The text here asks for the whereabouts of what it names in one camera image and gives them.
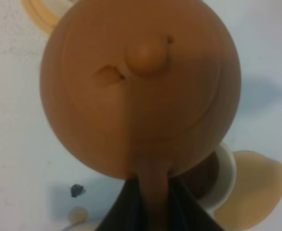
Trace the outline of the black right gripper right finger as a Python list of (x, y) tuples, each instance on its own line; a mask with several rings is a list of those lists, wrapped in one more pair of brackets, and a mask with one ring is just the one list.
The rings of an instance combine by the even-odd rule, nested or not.
[(179, 178), (165, 178), (165, 231), (222, 231)]

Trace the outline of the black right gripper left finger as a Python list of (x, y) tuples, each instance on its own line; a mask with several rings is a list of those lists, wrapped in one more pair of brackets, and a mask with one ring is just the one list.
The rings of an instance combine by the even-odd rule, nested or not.
[(97, 231), (152, 231), (153, 177), (142, 175), (125, 181), (116, 202)]

